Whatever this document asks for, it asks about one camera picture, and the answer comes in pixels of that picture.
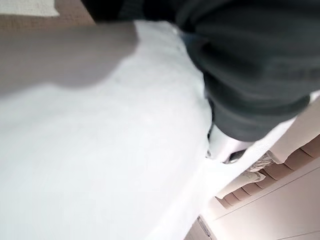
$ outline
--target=white fabric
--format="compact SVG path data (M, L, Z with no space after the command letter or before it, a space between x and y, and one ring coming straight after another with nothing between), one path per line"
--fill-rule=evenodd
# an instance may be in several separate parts
M320 134L320 97L301 113L286 133L270 148L268 154L283 164L295 150Z
M215 196L223 199L229 193L242 188L243 186L251 183L257 183L265 179L266 176L260 172L248 172L244 171L236 179L230 182L226 187L219 191Z
M0 0L0 14L39 17L58 16L55 0Z
M0 98L1 240L181 240L292 123L234 164L205 158L202 74L170 25L136 27L138 48L105 79Z

